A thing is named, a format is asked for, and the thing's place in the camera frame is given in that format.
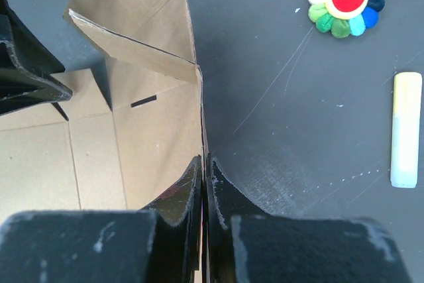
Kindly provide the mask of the brown cardboard box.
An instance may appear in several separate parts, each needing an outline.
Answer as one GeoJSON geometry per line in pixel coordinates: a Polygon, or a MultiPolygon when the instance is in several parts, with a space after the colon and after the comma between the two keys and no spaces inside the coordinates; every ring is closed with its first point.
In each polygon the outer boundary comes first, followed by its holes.
{"type": "Polygon", "coordinates": [[[1,225],[23,211],[138,210],[203,161],[202,77],[187,0],[69,0],[105,57],[54,74],[68,101],[1,114],[1,225]]]}

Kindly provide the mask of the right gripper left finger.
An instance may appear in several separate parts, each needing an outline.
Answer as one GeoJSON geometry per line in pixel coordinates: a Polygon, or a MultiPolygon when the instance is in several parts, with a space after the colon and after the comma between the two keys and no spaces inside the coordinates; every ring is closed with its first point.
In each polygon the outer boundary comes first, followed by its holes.
{"type": "Polygon", "coordinates": [[[1,225],[2,282],[193,282],[202,158],[138,210],[23,211],[1,225]]]}

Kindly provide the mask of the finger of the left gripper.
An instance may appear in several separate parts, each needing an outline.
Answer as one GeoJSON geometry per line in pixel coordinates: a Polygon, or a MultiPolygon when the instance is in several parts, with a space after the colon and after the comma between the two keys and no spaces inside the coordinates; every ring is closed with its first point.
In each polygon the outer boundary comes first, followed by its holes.
{"type": "Polygon", "coordinates": [[[64,71],[7,0],[1,0],[1,114],[70,100],[72,90],[53,77],[64,71]]]}

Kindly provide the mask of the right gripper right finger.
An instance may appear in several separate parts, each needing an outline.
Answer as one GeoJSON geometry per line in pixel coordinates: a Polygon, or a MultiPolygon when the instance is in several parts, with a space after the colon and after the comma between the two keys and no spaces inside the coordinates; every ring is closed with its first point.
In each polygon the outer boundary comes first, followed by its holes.
{"type": "Polygon", "coordinates": [[[205,171],[207,282],[410,282],[400,252],[373,219],[266,213],[225,176],[205,171]]]}

